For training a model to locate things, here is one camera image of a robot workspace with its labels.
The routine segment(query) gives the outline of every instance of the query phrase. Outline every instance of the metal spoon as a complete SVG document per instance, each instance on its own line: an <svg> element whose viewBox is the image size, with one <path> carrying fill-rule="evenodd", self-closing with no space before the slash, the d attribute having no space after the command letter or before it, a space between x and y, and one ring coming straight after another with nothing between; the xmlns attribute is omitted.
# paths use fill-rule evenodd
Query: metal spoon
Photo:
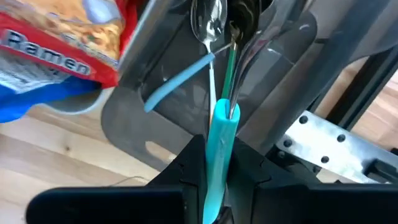
<svg viewBox="0 0 398 224"><path fill-rule="evenodd" d="M226 0L193 0L191 6L191 27L195 37L211 52L210 44L223 33L227 18ZM216 87L213 62L209 64L210 78L210 124L216 105Z"/></svg>

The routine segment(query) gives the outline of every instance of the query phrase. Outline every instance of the wooden floor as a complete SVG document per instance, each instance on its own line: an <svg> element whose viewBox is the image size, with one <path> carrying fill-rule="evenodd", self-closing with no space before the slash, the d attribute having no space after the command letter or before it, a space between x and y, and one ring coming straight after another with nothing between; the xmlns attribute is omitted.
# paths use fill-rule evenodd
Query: wooden floor
<svg viewBox="0 0 398 224"><path fill-rule="evenodd" d="M317 114L327 114L361 63L343 72ZM66 116L36 106L22 119L0 124L0 223L24 223L26 205L46 189L144 185L158 174L110 145L99 118L99 108ZM398 75L353 131L385 148L398 146Z"/></svg>

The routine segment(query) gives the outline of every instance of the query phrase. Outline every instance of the ramen package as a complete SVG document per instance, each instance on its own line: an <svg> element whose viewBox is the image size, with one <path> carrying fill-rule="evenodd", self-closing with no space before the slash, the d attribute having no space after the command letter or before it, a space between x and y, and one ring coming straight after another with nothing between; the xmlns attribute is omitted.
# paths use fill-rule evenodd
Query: ramen package
<svg viewBox="0 0 398 224"><path fill-rule="evenodd" d="M0 50L0 123L20 118L37 103L99 89L98 83Z"/></svg>
<svg viewBox="0 0 398 224"><path fill-rule="evenodd" d="M0 48L115 86L121 37L129 38L123 30L136 25L136 8L127 4L134 1L0 0Z"/></svg>

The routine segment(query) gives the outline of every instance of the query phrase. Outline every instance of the screw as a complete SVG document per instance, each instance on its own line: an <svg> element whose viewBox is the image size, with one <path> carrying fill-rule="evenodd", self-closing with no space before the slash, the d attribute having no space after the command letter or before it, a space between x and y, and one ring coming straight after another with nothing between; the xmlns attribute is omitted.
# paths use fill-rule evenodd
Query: screw
<svg viewBox="0 0 398 224"><path fill-rule="evenodd" d="M307 116L301 116L301 118L298 120L300 124L305 124L308 121Z"/></svg>
<svg viewBox="0 0 398 224"><path fill-rule="evenodd" d="M293 144L293 142L290 139L287 139L287 140L284 141L284 146L285 147L290 147L290 146L292 146L292 144Z"/></svg>
<svg viewBox="0 0 398 224"><path fill-rule="evenodd" d="M344 134L340 134L339 136L337 136L337 141L338 142L343 142L346 140L346 136Z"/></svg>
<svg viewBox="0 0 398 224"><path fill-rule="evenodd" d="M329 157L323 156L322 159L321 159L321 162L322 162L322 163L327 163L327 162L329 162Z"/></svg>

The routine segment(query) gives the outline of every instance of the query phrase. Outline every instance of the teal handle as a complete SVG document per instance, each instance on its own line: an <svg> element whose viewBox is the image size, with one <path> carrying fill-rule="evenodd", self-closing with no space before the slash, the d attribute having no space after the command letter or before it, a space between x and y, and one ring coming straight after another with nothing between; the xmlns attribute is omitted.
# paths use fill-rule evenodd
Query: teal handle
<svg viewBox="0 0 398 224"><path fill-rule="evenodd" d="M232 119L227 118L229 100L217 101L206 145L207 194L203 209L203 223L213 223L223 203L226 176L238 128L241 110L236 105Z"/></svg>

